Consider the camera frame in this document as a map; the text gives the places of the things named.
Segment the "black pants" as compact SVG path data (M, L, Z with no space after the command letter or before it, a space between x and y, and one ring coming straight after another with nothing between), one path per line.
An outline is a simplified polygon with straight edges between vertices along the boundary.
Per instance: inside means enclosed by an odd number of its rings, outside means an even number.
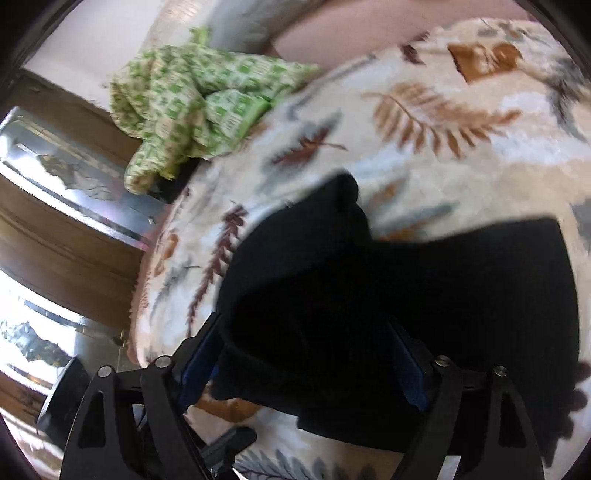
M446 356L506 368L541 452L571 431L578 299L558 222L507 221L428 242L370 234L352 176L335 176L242 239L215 311L224 349L212 381L294 415L312 433L403 452Z

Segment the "mirrored wardrobe door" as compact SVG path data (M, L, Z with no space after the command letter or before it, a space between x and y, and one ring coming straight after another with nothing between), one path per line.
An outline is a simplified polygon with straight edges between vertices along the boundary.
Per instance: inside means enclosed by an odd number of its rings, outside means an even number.
M151 196L129 193L121 167L20 107L1 121L1 177L60 213L143 251L164 208Z

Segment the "cream leaf print blanket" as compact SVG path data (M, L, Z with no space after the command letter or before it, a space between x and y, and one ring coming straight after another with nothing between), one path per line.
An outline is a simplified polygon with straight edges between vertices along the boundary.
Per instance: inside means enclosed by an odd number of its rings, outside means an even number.
M132 348L169 354L211 313L208 271L273 210L339 171L377 238L434 239L548 214L579 297L580 376L545 474L590 437L589 83L541 25L472 19L349 62L267 114L230 155L200 164L142 263Z

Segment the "green checkered quilt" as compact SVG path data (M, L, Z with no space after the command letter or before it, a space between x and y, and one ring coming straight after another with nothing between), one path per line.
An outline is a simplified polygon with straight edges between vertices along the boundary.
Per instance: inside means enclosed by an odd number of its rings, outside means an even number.
M111 118L141 142L124 174L132 194L175 179L188 158L235 150L260 117L318 74L315 64L213 49L208 36L193 28L185 43L144 50L111 79Z

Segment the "pink bed sheet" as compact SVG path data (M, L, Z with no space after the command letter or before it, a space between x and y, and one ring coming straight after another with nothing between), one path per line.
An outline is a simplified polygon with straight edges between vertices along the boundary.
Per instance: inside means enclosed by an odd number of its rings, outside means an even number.
M267 52L330 70L435 27L480 17L526 20L528 13L514 1L326 1L274 37Z

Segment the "grey quilted pillow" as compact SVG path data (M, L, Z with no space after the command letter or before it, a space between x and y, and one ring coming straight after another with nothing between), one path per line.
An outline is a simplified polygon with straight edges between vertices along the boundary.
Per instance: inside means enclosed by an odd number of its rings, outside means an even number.
M208 46L259 54L276 35L322 6L317 0L219 1L208 17Z

